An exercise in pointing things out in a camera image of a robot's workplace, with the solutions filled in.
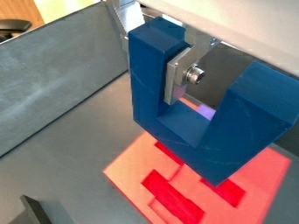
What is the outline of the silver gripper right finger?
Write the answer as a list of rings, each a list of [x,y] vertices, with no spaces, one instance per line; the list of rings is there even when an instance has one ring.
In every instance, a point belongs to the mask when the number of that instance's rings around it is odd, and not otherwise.
[[[167,63],[163,100],[169,105],[174,105],[183,96],[189,83],[201,83],[205,71],[198,68],[198,62],[221,42],[192,27],[186,28],[185,41],[189,45]]]

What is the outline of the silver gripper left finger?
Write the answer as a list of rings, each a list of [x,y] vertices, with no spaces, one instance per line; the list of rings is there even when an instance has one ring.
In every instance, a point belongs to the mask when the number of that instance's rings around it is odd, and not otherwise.
[[[137,0],[106,0],[107,7],[119,29],[119,38],[122,48],[126,53],[126,62],[130,62],[129,56],[129,33],[145,22],[141,3]]]

